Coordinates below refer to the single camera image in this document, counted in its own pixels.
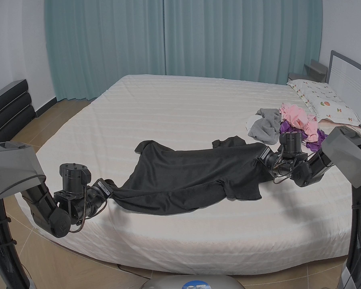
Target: wall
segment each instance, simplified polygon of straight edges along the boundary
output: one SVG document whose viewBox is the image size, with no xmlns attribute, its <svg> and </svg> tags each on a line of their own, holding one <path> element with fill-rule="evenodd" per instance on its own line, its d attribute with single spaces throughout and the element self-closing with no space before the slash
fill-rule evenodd
<svg viewBox="0 0 361 289">
<path fill-rule="evenodd" d="M 45 41 L 44 0 L 0 0 L 0 89 L 24 78 L 35 110 L 55 97 Z"/>
<path fill-rule="evenodd" d="M 361 64 L 361 0 L 322 0 L 322 14 L 319 62 L 335 50 Z"/>
</svg>

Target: bed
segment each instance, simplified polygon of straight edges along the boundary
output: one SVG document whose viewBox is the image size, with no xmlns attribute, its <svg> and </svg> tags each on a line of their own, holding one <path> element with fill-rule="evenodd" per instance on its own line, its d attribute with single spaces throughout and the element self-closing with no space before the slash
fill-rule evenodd
<svg viewBox="0 0 361 289">
<path fill-rule="evenodd" d="M 346 78 L 345 72 L 335 76 L 333 70 L 342 70 L 344 63 L 333 60 L 330 85 Z M 111 178 L 121 186 L 138 162 L 134 149 L 139 142 L 153 139 L 174 150 L 197 150 L 238 135 L 252 143 L 247 119 L 259 108 L 278 108 L 282 102 L 309 113 L 287 85 L 128 75 L 64 124 L 37 157 L 51 192 L 62 188 L 58 168 L 66 162 L 87 165 L 93 182 Z M 322 124 L 326 133 L 333 127 Z M 263 274 L 348 253 L 351 189 L 336 167 L 306 188 L 287 180 L 262 183 L 260 192 L 258 201 L 224 199 L 171 216 L 131 212 L 108 200 L 106 210 L 77 234 L 57 239 L 40 233 L 95 259 L 191 274 Z M 28 205 L 16 197 L 37 228 Z"/>
</svg>

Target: black garment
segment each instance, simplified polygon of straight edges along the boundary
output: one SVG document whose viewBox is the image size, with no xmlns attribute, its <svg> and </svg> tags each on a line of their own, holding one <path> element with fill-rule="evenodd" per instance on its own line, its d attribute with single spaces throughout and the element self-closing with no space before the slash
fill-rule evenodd
<svg viewBox="0 0 361 289">
<path fill-rule="evenodd" d="M 208 150 L 174 151 L 142 141 L 134 172 L 121 188 L 113 187 L 112 198 L 125 209 L 157 215 L 193 211 L 225 197 L 260 199 L 258 183 L 272 180 L 255 160 L 266 146 L 238 136 L 212 144 Z"/>
</svg>

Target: curtain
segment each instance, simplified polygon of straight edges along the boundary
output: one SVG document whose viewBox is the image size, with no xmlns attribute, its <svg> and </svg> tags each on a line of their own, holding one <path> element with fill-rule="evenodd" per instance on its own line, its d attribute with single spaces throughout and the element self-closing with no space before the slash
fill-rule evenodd
<svg viewBox="0 0 361 289">
<path fill-rule="evenodd" d="M 45 0 L 57 99 L 92 99 L 128 74 L 165 74 L 163 0 Z"/>
<path fill-rule="evenodd" d="M 167 75 L 286 84 L 318 61 L 322 0 L 164 0 Z"/>
</svg>

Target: black leather headboard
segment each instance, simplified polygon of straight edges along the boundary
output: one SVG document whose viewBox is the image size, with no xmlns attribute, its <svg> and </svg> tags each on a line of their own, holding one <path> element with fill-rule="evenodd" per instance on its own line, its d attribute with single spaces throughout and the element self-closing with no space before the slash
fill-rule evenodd
<svg viewBox="0 0 361 289">
<path fill-rule="evenodd" d="M 0 142 L 11 140 L 34 117 L 27 80 L 14 81 L 0 90 Z"/>
</svg>

